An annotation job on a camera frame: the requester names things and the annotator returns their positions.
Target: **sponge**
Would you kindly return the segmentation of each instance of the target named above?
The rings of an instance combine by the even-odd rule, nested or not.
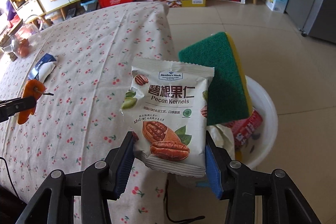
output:
[[[214,67],[208,90],[207,125],[246,119],[252,103],[239,56],[232,38],[219,32],[178,53],[181,62]]]

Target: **tablecloth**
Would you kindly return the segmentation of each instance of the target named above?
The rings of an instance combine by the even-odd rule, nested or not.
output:
[[[36,113],[23,125],[17,117],[0,124],[0,152],[7,160],[20,198],[28,202],[55,169],[84,170],[119,147],[130,128],[120,105],[130,87],[135,56],[177,60],[161,3],[129,3],[75,17],[41,32],[26,59],[0,61],[0,100],[19,97],[27,75],[50,53],[58,64],[37,102]],[[110,201],[112,223],[163,223],[166,174],[135,160],[125,193]],[[4,162],[0,184],[13,192]],[[75,197],[75,223],[81,222]]]

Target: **teapot handle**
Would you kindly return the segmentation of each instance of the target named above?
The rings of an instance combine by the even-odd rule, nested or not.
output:
[[[38,16],[38,15],[30,15],[29,17],[27,17],[25,23],[27,23],[27,22],[29,21],[28,19],[29,19],[30,17],[32,17],[32,16],[37,17],[37,18],[40,20],[41,23],[40,23],[39,30],[41,30],[41,29],[42,29],[42,26],[43,26],[44,19],[43,19],[42,17]]]

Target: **snack packet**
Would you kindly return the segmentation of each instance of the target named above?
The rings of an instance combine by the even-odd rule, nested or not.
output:
[[[134,155],[149,168],[205,174],[207,90],[214,68],[134,58],[132,86],[121,106],[137,135]]]

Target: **silver screw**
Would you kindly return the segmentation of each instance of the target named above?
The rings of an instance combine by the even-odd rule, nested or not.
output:
[[[283,178],[286,175],[286,172],[281,169],[276,169],[274,173],[279,178]]]
[[[106,162],[103,161],[103,160],[100,160],[100,161],[97,161],[94,166],[97,168],[97,169],[102,169],[106,166]]]
[[[53,179],[57,179],[57,178],[59,178],[61,175],[62,175],[62,172],[61,172],[60,170],[55,170],[55,171],[53,171],[53,172],[51,173],[51,177],[52,177]]]
[[[242,166],[242,164],[237,160],[233,160],[233,161],[230,162],[230,166],[232,168],[238,169]]]

